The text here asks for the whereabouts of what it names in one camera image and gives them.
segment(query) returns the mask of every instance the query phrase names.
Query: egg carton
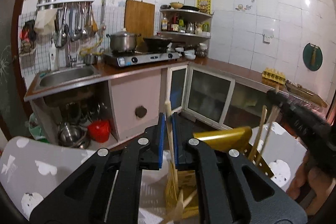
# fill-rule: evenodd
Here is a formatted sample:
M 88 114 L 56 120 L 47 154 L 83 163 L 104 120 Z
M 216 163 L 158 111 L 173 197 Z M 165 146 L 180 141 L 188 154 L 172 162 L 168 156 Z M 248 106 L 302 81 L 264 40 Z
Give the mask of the egg carton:
M 275 81 L 281 85 L 286 83 L 286 76 L 282 72 L 279 72 L 275 69 L 265 68 L 265 70 L 262 72 L 262 77 Z

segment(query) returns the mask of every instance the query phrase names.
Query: brown door frame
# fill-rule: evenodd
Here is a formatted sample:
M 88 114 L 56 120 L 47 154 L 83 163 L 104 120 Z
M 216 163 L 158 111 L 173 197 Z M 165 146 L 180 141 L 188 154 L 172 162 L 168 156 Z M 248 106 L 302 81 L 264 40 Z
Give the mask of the brown door frame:
M 17 92 L 19 93 L 19 97 L 21 100 L 21 104 L 25 111 L 27 118 L 29 118 L 30 114 L 32 114 L 33 110 L 30 106 L 30 103 L 24 101 L 24 96 L 27 92 L 26 84 L 21 76 L 21 69 L 20 69 L 20 61 L 19 61 L 19 48 L 18 48 L 18 19 L 22 11 L 22 5 L 24 0 L 15 0 L 14 8 L 13 8 L 13 16 L 12 16 L 12 27 L 10 31 L 10 41 L 11 41 L 11 53 L 12 53 L 12 64 L 14 69 L 15 81 L 16 81 L 16 88 Z M 5 121 L 0 114 L 0 128 L 4 133 L 7 140 L 10 140 L 11 134 L 8 130 L 8 127 Z

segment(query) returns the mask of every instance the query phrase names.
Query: gas stove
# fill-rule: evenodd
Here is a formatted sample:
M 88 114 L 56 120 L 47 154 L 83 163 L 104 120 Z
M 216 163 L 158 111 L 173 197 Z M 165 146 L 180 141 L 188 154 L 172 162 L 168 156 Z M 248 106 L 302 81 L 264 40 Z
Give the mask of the gas stove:
M 115 67 L 178 59 L 178 52 L 112 52 L 104 54 L 104 62 Z

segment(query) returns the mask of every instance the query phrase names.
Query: green round object on wall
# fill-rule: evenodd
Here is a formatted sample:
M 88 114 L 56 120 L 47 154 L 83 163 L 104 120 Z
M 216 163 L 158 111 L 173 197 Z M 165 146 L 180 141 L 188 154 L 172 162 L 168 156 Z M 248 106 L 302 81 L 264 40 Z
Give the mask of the green round object on wall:
M 319 46 L 308 43 L 303 49 L 302 57 L 307 69 L 317 71 L 321 68 L 323 55 Z

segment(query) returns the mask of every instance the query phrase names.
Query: white cabinet frame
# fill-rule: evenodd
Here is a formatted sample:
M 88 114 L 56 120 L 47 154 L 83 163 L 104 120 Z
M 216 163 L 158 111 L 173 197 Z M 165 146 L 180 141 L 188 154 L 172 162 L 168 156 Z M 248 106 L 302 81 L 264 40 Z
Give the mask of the white cabinet frame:
M 183 102 L 184 102 L 184 97 L 185 97 L 185 82 L 187 79 L 187 74 L 188 74 L 188 65 L 184 65 L 184 66 L 177 66 L 177 67 L 170 67 L 168 68 L 167 71 L 167 89 L 166 89 L 166 101 L 170 100 L 170 91 L 171 91 L 171 81 L 172 81 L 172 75 L 173 75 L 173 71 L 176 70 L 182 70 L 185 69 L 185 76 L 184 76 L 184 83 L 183 83 L 183 91 L 182 91 L 182 105 L 172 109 L 172 113 L 174 112 L 181 112 L 182 108 L 183 108 Z
M 208 117 L 203 116 L 203 115 L 201 115 L 201 114 L 199 114 L 199 113 L 197 113 L 197 112 L 188 108 L 189 97 L 190 97 L 190 89 L 191 89 L 191 83 L 192 83 L 193 71 L 194 70 L 231 82 L 230 87 L 229 87 L 229 91 L 228 91 L 228 94 L 227 94 L 227 97 L 226 97 L 226 101 L 225 101 L 225 104 L 224 104 L 224 107 L 223 107 L 223 111 L 222 111 L 221 117 L 219 119 L 219 122 L 213 121 L 213 120 L 209 119 Z M 229 77 L 223 75 L 221 72 L 212 72 L 212 71 L 209 71 L 207 69 L 202 69 L 202 68 L 199 68 L 198 66 L 193 66 L 193 65 L 188 66 L 187 74 L 188 74 L 188 78 L 187 78 L 187 83 L 185 85 L 185 88 L 186 88 L 185 89 L 185 97 L 184 97 L 184 101 L 183 101 L 183 104 L 182 104 L 183 110 L 185 110 L 189 114 L 193 115 L 196 119 L 198 119 L 198 120 L 200 120 L 200 121 L 202 121 L 202 122 L 204 122 L 204 123 L 206 123 L 210 126 L 213 126 L 217 129 L 223 129 L 223 128 L 230 129 L 230 127 L 224 125 L 224 120 L 225 120 L 225 116 L 226 116 L 227 110 L 228 110 L 229 105 L 230 105 L 230 101 L 231 101 L 231 98 L 232 98 L 232 94 L 233 94 L 233 90 L 235 88 L 236 81 L 233 78 L 229 78 Z

